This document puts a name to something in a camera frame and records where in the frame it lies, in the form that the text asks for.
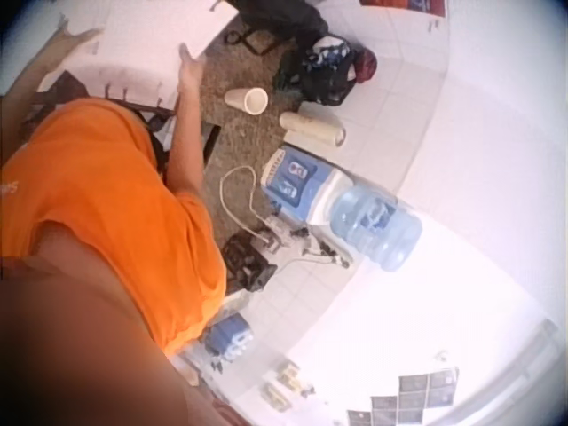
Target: person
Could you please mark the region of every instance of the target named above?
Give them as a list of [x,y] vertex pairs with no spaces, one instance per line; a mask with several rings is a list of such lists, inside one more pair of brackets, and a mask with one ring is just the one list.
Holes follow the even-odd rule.
[[63,25],[2,98],[0,411],[17,424],[225,425],[167,359],[225,295],[200,198],[203,62],[181,46],[165,184],[144,124],[108,100],[66,104],[20,146],[40,82],[98,34]]

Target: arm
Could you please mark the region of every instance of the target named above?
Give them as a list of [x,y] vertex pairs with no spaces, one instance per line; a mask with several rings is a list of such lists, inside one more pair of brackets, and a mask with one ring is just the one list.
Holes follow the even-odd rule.
[[79,44],[91,40],[99,33],[99,30],[92,29],[79,35],[70,35],[67,32],[67,23],[64,22],[20,73],[6,96],[2,98],[0,106],[2,111],[0,160],[3,166],[20,148],[21,126],[26,120],[34,95],[43,78],[54,71]]
[[180,55],[179,105],[166,182],[173,193],[199,193],[203,183],[199,95],[204,64],[191,59],[184,44]]
[[21,145],[21,126],[32,106],[37,88],[47,73],[31,62],[18,76],[6,96],[2,98],[2,159],[4,164]]

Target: white paper sheet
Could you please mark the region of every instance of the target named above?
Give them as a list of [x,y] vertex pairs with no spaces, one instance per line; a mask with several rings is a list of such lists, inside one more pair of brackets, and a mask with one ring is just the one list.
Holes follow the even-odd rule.
[[72,34],[104,28],[102,35],[73,52],[40,86],[47,91],[64,70],[87,86],[90,95],[173,109],[180,58],[186,43],[201,55],[234,18],[228,3],[216,0],[59,0],[52,7],[69,20]]

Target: wire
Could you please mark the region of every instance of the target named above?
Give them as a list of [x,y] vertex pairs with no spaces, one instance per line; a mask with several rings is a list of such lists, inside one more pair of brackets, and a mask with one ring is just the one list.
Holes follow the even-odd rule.
[[284,271],[286,268],[288,268],[291,264],[293,264],[294,262],[306,262],[308,264],[337,264],[336,262],[334,262],[333,260],[329,260],[329,262],[320,262],[319,260],[312,260],[312,259],[302,259],[302,258],[296,258],[296,259],[292,259],[288,262],[286,262],[284,264],[284,266],[282,266],[281,268],[278,269],[278,271],[276,271],[274,273],[274,277],[278,274],[280,274],[282,271]]
[[233,173],[239,171],[239,170],[248,170],[251,174],[252,174],[252,186],[250,188],[250,193],[248,195],[248,209],[252,212],[253,215],[255,215],[255,217],[260,220],[263,224],[265,224],[269,229],[270,226],[266,223],[266,221],[264,220],[263,217],[261,217],[258,213],[255,212],[255,210],[252,208],[252,201],[254,199],[254,193],[255,193],[255,188],[256,188],[256,182],[258,180],[258,177],[256,176],[256,172],[255,170],[250,167],[250,166],[239,166],[239,167],[235,167],[234,169],[230,169],[229,171],[227,171],[225,173],[225,175],[223,177],[221,177],[221,180],[219,182],[219,199],[221,200],[221,206],[223,206],[223,209],[225,210],[225,213],[234,221],[235,224],[237,224],[238,226],[240,226],[242,229],[244,229],[245,231],[247,231],[248,233],[250,233],[251,235],[257,237],[258,239],[264,241],[266,244],[270,244],[270,240],[268,240],[266,237],[264,237],[263,235],[261,235],[260,233],[257,233],[255,231],[253,231],[252,229],[250,229],[248,226],[246,226],[245,224],[243,224],[241,222],[241,220],[236,217],[227,207],[227,205],[225,204],[225,196],[224,196],[224,185],[225,185],[225,180],[231,176]]

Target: cylindrical container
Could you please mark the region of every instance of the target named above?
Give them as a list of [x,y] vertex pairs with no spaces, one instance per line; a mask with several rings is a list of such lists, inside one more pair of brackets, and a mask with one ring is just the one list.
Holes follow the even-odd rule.
[[316,138],[331,146],[341,146],[347,136],[345,129],[341,126],[296,113],[282,113],[280,126],[286,130],[297,131],[311,138]]
[[331,230],[392,272],[412,253],[422,234],[422,222],[391,205],[373,189],[357,185],[332,207]]
[[225,94],[225,103],[245,113],[259,115],[268,106],[268,93],[260,87],[232,89]]

